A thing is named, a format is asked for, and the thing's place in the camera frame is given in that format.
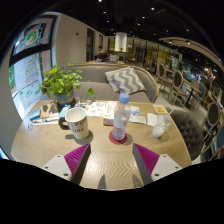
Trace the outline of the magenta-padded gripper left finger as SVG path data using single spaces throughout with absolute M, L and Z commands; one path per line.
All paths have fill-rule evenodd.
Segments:
M 82 145 L 66 155 L 57 154 L 42 169 L 79 185 L 90 154 L 90 145 Z

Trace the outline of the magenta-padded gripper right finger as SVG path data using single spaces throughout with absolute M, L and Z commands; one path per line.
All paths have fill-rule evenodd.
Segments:
M 132 153 L 145 185 L 182 169 L 182 167 L 167 154 L 158 155 L 136 143 L 133 144 Z

